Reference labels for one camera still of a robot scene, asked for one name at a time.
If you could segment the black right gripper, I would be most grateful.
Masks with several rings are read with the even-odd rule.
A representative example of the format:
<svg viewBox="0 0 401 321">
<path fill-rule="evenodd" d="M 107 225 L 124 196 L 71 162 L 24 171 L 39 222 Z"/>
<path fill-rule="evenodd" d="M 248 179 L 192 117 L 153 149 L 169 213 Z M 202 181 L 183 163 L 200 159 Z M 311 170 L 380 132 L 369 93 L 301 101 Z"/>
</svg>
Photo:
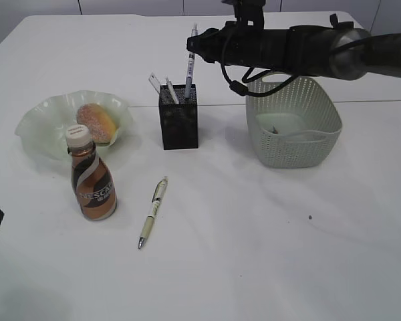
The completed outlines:
<svg viewBox="0 0 401 321">
<path fill-rule="evenodd" d="M 261 51 L 263 35 L 264 31 L 253 25 L 228 21 L 221 29 L 210 27 L 190 36 L 186 48 L 210 64 L 253 67 Z"/>
</svg>

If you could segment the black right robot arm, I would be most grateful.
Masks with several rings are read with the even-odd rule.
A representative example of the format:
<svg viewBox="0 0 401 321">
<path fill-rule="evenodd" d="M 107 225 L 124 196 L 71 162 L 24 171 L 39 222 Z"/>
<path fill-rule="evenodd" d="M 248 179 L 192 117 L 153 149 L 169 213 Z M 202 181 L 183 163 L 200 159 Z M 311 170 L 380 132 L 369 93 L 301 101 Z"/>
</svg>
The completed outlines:
<svg viewBox="0 0 401 321">
<path fill-rule="evenodd" d="M 264 29 L 228 21 L 188 38 L 186 48 L 208 63 L 263 68 L 292 76 L 357 80 L 367 73 L 401 78 L 401 33 L 372 36 L 350 21 L 331 26 Z"/>
</svg>

